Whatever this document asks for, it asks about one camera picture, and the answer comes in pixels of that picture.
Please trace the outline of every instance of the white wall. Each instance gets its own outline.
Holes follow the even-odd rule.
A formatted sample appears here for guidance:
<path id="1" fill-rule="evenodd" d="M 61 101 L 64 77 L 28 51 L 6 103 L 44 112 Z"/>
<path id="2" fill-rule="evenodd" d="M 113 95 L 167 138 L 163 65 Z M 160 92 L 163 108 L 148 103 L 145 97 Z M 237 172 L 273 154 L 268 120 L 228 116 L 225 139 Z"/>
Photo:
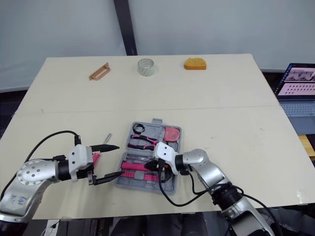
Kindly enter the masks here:
<path id="1" fill-rule="evenodd" d="M 47 57 L 126 55 L 112 0 L 1 0 L 0 91 L 30 86 Z"/>
<path id="2" fill-rule="evenodd" d="M 261 69 L 276 70 L 315 63 L 315 0 L 129 4 L 139 55 L 252 53 Z"/>

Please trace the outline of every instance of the handwritten label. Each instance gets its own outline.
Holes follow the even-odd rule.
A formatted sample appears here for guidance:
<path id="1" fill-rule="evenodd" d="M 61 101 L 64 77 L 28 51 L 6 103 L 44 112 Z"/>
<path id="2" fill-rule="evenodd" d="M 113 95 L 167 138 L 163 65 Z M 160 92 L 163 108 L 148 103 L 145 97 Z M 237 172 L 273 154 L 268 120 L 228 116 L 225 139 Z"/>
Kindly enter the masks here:
<path id="1" fill-rule="evenodd" d="M 13 193 L 10 196 L 10 203 L 11 203 L 11 209 L 18 209 L 23 207 L 26 202 L 28 200 L 28 197 L 22 195 L 22 194 L 17 194 L 17 193 Z"/>

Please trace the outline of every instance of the pink tape measure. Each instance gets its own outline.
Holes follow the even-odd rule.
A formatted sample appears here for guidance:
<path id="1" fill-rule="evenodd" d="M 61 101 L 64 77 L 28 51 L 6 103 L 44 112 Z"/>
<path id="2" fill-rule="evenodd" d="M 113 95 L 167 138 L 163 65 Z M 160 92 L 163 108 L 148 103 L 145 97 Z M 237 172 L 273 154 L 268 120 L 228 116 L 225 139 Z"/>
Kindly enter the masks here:
<path id="1" fill-rule="evenodd" d="M 173 127 L 166 127 L 164 140 L 166 142 L 176 142 L 179 139 L 179 130 Z"/>

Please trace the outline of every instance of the clear tape roll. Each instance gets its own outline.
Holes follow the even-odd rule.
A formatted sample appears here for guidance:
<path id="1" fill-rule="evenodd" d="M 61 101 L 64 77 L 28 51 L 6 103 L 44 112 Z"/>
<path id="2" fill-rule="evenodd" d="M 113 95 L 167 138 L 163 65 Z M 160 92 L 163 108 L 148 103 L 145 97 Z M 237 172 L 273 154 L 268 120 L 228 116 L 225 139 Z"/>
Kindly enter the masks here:
<path id="1" fill-rule="evenodd" d="M 151 59 L 145 58 L 138 62 L 138 72 L 143 76 L 151 76 L 154 74 L 154 62 Z"/>

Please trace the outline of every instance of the pink-handled pliers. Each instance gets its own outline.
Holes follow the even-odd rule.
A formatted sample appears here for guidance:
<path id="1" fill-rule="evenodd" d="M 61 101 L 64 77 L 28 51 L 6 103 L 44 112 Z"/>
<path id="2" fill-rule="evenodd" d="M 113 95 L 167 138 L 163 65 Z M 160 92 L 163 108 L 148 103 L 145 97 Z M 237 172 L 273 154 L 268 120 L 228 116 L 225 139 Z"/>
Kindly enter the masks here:
<path id="1" fill-rule="evenodd" d="M 137 144 L 128 144 L 129 148 L 135 148 L 135 149 L 141 149 L 141 150 L 154 150 L 154 148 L 156 147 L 156 144 L 158 143 L 157 139 L 153 139 L 153 138 L 149 138 L 147 136 L 144 135 L 131 135 L 130 136 L 131 139 L 142 139 L 145 140 L 149 143 L 151 143 L 151 145 L 137 145 Z"/>

